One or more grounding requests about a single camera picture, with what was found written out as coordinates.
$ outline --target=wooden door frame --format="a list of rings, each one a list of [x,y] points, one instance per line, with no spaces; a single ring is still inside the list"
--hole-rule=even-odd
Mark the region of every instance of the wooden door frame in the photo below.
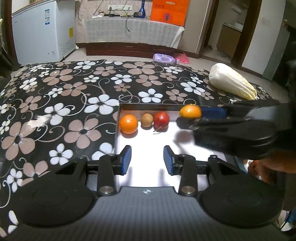
[[[237,68],[242,67],[242,63],[243,63],[243,61],[246,57],[246,54],[248,52],[251,40],[253,38],[255,28],[257,25],[257,21],[259,18],[261,3],[262,3],[262,0],[251,0],[250,1],[250,5],[249,5],[246,19],[244,22],[244,28],[242,30],[241,37],[239,38],[237,48],[235,49],[234,56],[231,60],[231,64]],[[218,4],[219,4],[219,0],[212,1],[209,19],[208,19],[208,22],[206,25],[205,34],[202,39],[202,45],[201,45],[201,48],[199,51],[200,56],[202,56],[203,47],[206,47],[209,43],[212,28],[213,28],[215,18],[216,18]]]
[[[17,55],[15,52],[15,43],[12,32],[12,0],[4,0],[4,29],[5,39],[9,55],[17,62]]]

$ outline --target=black floral tablecloth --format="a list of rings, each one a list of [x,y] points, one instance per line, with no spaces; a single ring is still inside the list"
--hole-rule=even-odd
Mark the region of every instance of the black floral tablecloth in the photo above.
[[[0,92],[0,236],[18,226],[10,201],[22,185],[76,157],[112,153],[119,102],[213,107],[241,100],[214,88],[208,74],[106,60],[23,67]],[[271,98],[252,85],[258,98]]]

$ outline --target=open box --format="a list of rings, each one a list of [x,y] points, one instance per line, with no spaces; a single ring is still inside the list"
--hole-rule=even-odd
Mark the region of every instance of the open box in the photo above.
[[[177,104],[134,104],[121,103],[118,109],[119,120],[127,115],[134,115],[138,122],[138,130],[127,135],[116,128],[115,153],[119,154],[126,146],[132,147],[131,162],[125,176],[116,176],[117,187],[164,187],[173,186],[178,191],[181,176],[171,176],[168,174],[164,160],[163,148],[169,145],[175,154],[189,154],[198,161],[207,161],[210,155],[217,155],[225,160],[222,153],[196,146],[194,144],[193,132],[191,130],[180,129],[176,124],[179,110],[183,105]],[[170,117],[168,128],[164,131],[154,132],[150,129],[141,127],[141,116],[145,113],[154,115],[159,111],[165,111]],[[198,189],[207,188],[205,175],[197,175]]]

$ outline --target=yellow sticker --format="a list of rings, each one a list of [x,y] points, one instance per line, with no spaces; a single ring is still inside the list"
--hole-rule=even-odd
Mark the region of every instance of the yellow sticker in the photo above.
[[[73,37],[73,28],[69,28],[69,36],[70,36],[70,38]]]

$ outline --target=wall socket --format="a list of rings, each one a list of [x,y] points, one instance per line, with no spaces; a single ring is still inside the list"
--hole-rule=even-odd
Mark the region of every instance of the wall socket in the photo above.
[[[132,5],[125,5],[125,6],[124,6],[124,4],[108,5],[108,10],[110,9],[110,7],[112,8],[112,10],[115,10],[115,9],[123,9],[125,11],[132,11],[133,10],[133,6]]]

